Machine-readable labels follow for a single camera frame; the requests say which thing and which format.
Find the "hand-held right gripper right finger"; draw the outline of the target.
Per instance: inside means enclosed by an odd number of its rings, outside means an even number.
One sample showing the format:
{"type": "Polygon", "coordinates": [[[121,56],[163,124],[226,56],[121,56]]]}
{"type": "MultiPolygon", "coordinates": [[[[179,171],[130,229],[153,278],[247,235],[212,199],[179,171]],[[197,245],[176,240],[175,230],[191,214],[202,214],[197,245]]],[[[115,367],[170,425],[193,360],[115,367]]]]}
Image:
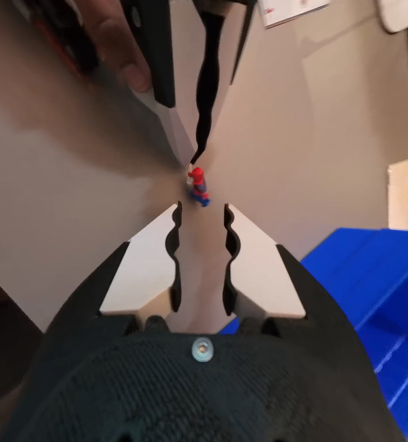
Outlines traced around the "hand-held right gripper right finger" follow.
{"type": "Polygon", "coordinates": [[[230,254],[223,284],[226,315],[304,318],[306,310],[275,240],[230,203],[224,206],[224,227],[230,254]]]}

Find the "lego instruction booklet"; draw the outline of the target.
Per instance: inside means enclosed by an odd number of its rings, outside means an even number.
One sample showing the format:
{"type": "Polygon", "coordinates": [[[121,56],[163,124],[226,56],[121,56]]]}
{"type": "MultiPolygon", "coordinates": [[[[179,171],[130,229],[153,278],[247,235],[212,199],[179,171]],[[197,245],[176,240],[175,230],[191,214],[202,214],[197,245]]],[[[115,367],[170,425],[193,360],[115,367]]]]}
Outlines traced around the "lego instruction booklet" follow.
{"type": "Polygon", "coordinates": [[[327,7],[329,0],[258,0],[258,11],[265,29],[287,23],[327,7]]]}

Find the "blue red lego minifigure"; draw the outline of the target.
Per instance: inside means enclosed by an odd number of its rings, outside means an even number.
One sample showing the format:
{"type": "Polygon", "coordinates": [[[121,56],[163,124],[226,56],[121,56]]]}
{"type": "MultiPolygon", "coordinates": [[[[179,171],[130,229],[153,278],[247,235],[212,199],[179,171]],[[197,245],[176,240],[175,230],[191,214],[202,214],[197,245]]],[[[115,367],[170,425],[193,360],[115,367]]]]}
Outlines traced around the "blue red lego minifigure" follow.
{"type": "Polygon", "coordinates": [[[201,168],[194,167],[188,171],[187,185],[190,197],[199,203],[201,207],[207,207],[210,203],[210,198],[204,172],[201,168]]]}

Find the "person's left hand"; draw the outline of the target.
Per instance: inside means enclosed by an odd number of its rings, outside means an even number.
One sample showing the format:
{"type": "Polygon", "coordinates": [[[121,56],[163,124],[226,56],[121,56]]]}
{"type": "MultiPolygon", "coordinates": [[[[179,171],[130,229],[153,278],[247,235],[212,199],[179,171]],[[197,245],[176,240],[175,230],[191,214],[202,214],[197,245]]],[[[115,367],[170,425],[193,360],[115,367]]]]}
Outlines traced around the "person's left hand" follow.
{"type": "Polygon", "coordinates": [[[151,72],[118,0],[75,1],[101,60],[132,91],[151,89],[151,72]]]}

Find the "blue plastic bin white tag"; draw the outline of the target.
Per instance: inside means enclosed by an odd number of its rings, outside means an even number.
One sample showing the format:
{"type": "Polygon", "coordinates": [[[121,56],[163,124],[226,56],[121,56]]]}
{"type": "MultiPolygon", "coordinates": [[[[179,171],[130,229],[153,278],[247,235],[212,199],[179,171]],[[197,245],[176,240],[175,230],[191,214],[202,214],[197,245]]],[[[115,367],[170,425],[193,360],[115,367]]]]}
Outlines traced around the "blue plastic bin white tag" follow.
{"type": "Polygon", "coordinates": [[[278,244],[306,316],[216,338],[233,433],[253,441],[408,441],[408,231],[340,228],[302,262],[278,244]]]}

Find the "white metal stand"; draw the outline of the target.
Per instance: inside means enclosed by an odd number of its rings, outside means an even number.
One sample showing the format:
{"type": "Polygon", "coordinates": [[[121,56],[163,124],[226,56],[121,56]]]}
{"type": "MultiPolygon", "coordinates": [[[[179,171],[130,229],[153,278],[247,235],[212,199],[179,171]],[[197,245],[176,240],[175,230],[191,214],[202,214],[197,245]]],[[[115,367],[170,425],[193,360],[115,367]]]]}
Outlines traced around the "white metal stand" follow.
{"type": "Polygon", "coordinates": [[[394,34],[408,28],[408,0],[377,0],[383,28],[394,34]]]}

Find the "white paper sheet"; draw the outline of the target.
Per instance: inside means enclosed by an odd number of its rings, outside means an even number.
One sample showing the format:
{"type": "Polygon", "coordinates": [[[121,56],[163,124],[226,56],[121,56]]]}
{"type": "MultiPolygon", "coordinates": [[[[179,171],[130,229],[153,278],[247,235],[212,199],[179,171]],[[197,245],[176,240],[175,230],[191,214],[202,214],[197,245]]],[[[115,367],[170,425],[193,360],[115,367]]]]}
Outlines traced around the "white paper sheet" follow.
{"type": "Polygon", "coordinates": [[[408,160],[388,168],[387,208],[389,229],[408,230],[408,160]]]}

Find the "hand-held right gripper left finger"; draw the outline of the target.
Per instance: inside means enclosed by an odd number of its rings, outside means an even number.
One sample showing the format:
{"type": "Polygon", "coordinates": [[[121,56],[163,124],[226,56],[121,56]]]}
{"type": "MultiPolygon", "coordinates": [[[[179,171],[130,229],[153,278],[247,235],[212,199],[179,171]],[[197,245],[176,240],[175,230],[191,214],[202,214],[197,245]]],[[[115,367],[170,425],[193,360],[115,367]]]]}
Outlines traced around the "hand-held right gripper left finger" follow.
{"type": "Polygon", "coordinates": [[[178,312],[182,288],[179,229],[182,204],[171,205],[126,242],[127,248],[100,307],[103,316],[168,317],[178,312]]]}

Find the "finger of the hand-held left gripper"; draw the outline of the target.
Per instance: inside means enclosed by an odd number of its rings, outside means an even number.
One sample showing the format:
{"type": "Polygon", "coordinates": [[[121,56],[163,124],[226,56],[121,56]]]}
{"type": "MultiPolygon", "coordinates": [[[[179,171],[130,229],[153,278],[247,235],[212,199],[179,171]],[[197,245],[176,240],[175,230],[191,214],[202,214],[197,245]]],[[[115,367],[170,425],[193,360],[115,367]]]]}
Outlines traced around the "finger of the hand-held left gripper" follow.
{"type": "Polygon", "coordinates": [[[197,7],[197,10],[205,30],[205,48],[196,89],[197,151],[192,164],[206,149],[232,83],[247,7],[197,7]]]}
{"type": "Polygon", "coordinates": [[[205,30],[193,1],[131,1],[131,30],[151,72],[151,89],[134,92],[155,113],[183,167],[197,151],[196,89],[205,30]]]}

